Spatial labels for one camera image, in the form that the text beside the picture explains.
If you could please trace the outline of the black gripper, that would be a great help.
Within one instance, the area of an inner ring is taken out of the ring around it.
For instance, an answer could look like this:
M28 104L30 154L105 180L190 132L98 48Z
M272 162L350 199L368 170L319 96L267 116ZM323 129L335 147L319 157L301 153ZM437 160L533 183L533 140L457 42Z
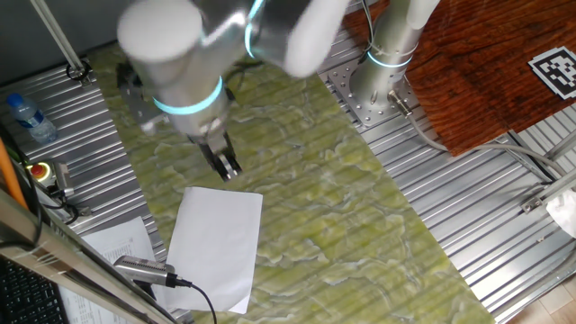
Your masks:
M193 143L209 158L211 167L224 182L242 172L230 136L225 130L216 130L203 137L193 137Z

